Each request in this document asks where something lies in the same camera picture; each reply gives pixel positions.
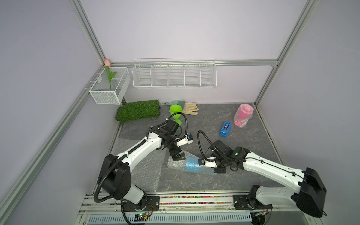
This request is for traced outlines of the blue plastic wine glass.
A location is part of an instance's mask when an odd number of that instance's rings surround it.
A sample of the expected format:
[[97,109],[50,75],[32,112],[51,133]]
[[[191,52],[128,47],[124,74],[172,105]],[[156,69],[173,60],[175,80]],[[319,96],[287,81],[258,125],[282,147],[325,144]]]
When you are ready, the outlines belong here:
[[207,175],[214,174],[213,168],[199,166],[198,160],[199,159],[195,157],[187,158],[185,171],[190,173],[199,173],[199,174],[207,174]]

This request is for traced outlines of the blue tape dispenser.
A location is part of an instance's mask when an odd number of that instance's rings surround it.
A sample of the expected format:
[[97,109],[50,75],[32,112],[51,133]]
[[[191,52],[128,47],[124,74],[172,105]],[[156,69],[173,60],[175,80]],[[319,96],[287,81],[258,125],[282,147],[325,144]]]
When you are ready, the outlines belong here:
[[219,135],[220,135],[221,137],[227,137],[228,134],[229,134],[229,132],[230,132],[230,130],[231,130],[231,127],[232,127],[232,123],[226,121],[226,122],[224,123],[224,125],[222,126],[222,128],[221,128],[221,130],[220,130],[220,132],[219,132]]

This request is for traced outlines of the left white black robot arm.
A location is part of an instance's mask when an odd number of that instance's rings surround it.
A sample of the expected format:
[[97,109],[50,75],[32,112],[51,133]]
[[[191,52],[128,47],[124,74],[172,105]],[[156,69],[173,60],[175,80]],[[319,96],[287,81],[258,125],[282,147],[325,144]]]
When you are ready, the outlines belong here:
[[193,142],[193,136],[185,129],[183,134],[176,135],[179,124],[167,119],[165,122],[150,127],[146,136],[130,149],[105,157],[94,193],[94,202],[102,203],[109,199],[126,201],[138,210],[146,208],[147,194],[132,184],[131,172],[153,151],[167,148],[173,161],[185,160],[181,146]]

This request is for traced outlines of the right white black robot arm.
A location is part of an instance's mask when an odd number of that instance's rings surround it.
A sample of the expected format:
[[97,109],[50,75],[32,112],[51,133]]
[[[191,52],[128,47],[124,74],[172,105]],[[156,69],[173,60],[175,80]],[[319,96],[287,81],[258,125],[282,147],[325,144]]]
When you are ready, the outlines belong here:
[[284,205],[296,206],[303,213],[315,218],[326,215],[324,205],[327,189],[316,170],[287,167],[242,147],[232,149],[222,141],[216,141],[209,150],[212,168],[216,173],[226,173],[226,168],[241,169],[282,185],[278,188],[253,185],[246,197],[235,200],[236,209],[258,210]]

